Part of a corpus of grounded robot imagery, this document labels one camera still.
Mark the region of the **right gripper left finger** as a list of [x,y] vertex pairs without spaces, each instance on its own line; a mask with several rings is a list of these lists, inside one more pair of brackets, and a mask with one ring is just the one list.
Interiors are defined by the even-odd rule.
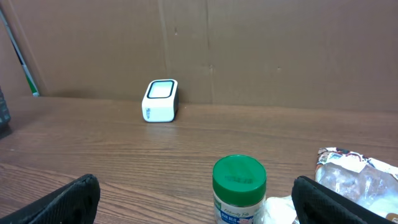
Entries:
[[98,179],[85,174],[2,217],[1,224],[93,224],[100,192]]

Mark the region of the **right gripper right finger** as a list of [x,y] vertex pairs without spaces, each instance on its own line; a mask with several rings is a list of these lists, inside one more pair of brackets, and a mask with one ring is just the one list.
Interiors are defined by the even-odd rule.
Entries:
[[291,196],[300,224],[394,224],[306,176],[295,179]]

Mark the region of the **beige brown snack bag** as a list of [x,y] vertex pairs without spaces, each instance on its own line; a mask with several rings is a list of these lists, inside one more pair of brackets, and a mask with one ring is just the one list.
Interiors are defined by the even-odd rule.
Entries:
[[397,167],[354,151],[324,147],[318,151],[315,180],[397,223]]

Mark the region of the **green lid jar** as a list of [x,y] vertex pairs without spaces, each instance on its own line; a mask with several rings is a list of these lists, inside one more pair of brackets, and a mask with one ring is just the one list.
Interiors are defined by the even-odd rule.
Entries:
[[255,158],[230,155],[213,166],[215,222],[257,224],[265,217],[267,172]]

